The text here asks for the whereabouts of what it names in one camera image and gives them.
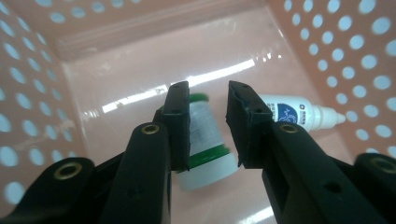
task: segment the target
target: white bottle nozzle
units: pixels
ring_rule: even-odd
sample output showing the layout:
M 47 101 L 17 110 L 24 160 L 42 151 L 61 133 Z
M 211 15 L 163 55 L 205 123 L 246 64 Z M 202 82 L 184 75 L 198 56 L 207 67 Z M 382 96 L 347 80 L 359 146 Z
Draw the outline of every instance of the white bottle nozzle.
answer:
M 337 113 L 337 124 L 344 123 L 347 120 L 345 115 Z
M 336 124 L 346 121 L 346 117 L 337 113 L 333 108 L 320 105 L 313 105 L 313 107 L 315 111 L 315 125 L 312 127 L 313 130 L 330 129 Z

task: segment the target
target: white plastic bottle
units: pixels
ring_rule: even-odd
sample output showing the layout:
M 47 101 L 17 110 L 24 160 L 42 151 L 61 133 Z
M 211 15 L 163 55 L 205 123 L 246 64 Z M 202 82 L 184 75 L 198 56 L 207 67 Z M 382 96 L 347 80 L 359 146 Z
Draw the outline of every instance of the white plastic bottle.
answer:
M 260 97 L 272 110 L 274 121 L 296 123 L 308 132 L 330 129 L 346 121 L 346 117 L 333 108 L 312 105 L 304 97 L 267 94 L 261 94 Z
M 184 191 L 213 184 L 238 170 L 235 155 L 224 145 L 205 94 L 190 95 L 190 170 L 177 174 Z

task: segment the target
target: screw hole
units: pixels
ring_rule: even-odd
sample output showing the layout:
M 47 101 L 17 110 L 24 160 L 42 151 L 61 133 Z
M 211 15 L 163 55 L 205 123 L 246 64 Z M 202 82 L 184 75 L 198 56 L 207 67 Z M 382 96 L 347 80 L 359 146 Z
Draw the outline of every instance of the screw hole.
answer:
M 331 193 L 341 193 L 342 189 L 340 185 L 334 182 L 328 182 L 323 185 L 323 188 L 325 188 L 327 191 Z
M 142 128 L 142 133 L 153 134 L 153 133 L 157 133 L 159 130 L 160 130 L 160 127 L 158 127 L 157 125 L 154 125 L 154 124 L 150 124 L 150 125 L 147 125 Z
M 296 129 L 294 126 L 291 126 L 289 124 L 281 125 L 280 130 L 282 130 L 285 133 L 297 133 L 298 132 L 298 129 Z
M 64 164 L 63 166 L 59 167 L 54 174 L 55 179 L 59 180 L 66 180 L 69 179 L 75 175 L 78 175 L 78 173 L 82 170 L 82 165 L 77 163 L 77 162 L 69 162 L 67 164 Z
M 387 161 L 380 157 L 375 157 L 375 158 L 372 158 L 370 160 L 370 162 L 375 168 L 377 168 L 378 170 L 380 170 L 382 172 L 392 174 L 392 175 L 396 174 L 396 164 L 391 161 Z

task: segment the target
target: small bottle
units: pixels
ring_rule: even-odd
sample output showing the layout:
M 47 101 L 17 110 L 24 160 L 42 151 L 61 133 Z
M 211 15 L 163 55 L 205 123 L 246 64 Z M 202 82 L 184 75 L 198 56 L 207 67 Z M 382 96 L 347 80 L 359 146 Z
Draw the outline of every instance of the small bottle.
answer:
M 295 123 L 307 132 L 330 129 L 346 121 L 346 117 L 333 108 L 312 105 L 304 97 L 267 94 L 261 94 L 260 97 L 273 112 L 274 121 Z

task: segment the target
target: transparent plastic container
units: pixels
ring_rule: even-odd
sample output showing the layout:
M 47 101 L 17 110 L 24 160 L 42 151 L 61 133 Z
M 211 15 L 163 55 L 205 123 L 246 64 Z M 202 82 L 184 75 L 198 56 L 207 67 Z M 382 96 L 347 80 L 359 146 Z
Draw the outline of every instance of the transparent plastic container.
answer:
M 396 19 L 375 0 L 0 0 L 0 216 L 49 165 L 121 153 L 171 83 L 204 92 L 225 145 L 228 81 L 346 114 L 312 132 L 352 163 L 396 157 Z M 173 223 L 276 223 L 260 170 L 183 192 Z

